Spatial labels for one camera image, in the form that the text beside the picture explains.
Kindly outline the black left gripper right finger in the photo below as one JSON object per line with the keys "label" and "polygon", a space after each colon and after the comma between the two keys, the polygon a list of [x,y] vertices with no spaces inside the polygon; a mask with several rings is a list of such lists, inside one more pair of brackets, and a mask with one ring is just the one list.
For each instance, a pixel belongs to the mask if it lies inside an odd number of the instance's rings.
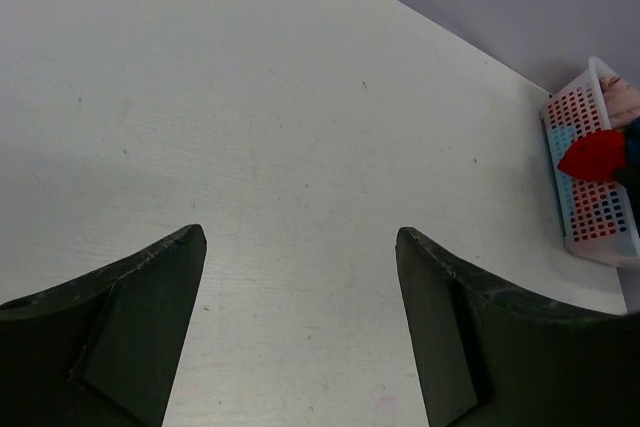
{"label": "black left gripper right finger", "polygon": [[432,426],[635,426],[639,317],[531,292],[400,229],[396,263]]}

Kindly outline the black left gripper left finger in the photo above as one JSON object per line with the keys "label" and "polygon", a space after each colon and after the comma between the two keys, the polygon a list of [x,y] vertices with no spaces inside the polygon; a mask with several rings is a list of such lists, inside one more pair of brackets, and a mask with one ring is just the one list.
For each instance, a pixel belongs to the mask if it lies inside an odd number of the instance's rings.
{"label": "black left gripper left finger", "polygon": [[2,304],[2,425],[162,425],[205,257],[202,227],[187,225]]}

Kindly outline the dark blue t shirt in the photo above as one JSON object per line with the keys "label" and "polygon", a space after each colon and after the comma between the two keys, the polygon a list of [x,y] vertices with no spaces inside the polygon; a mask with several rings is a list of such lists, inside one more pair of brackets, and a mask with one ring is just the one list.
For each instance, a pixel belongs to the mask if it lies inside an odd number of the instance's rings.
{"label": "dark blue t shirt", "polygon": [[640,118],[630,122],[623,132],[626,143],[627,164],[640,166]]}

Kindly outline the white perforated plastic basket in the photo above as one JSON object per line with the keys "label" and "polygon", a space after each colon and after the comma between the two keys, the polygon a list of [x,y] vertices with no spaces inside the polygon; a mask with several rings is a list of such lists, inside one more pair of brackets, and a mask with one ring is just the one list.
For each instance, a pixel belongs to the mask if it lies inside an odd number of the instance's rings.
{"label": "white perforated plastic basket", "polygon": [[558,168],[587,134],[610,127],[599,77],[614,72],[592,56],[588,68],[552,96],[540,112],[557,192],[565,248],[616,268],[639,267],[639,232],[626,189],[615,182],[575,179]]}

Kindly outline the red t shirt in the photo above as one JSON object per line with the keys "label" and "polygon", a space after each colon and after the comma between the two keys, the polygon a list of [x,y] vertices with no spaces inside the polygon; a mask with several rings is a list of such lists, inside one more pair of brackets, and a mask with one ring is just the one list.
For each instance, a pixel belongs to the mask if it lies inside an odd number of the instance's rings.
{"label": "red t shirt", "polygon": [[615,171],[626,165],[624,135],[601,130],[574,142],[558,163],[558,170],[579,180],[608,182],[614,180]]}

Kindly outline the beige pink t shirt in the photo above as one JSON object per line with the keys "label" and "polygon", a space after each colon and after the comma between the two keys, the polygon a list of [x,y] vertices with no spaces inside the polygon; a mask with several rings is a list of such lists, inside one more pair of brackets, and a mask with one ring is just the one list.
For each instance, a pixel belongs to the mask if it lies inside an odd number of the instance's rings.
{"label": "beige pink t shirt", "polygon": [[639,91],[616,75],[599,78],[612,129],[623,129],[639,117]]}

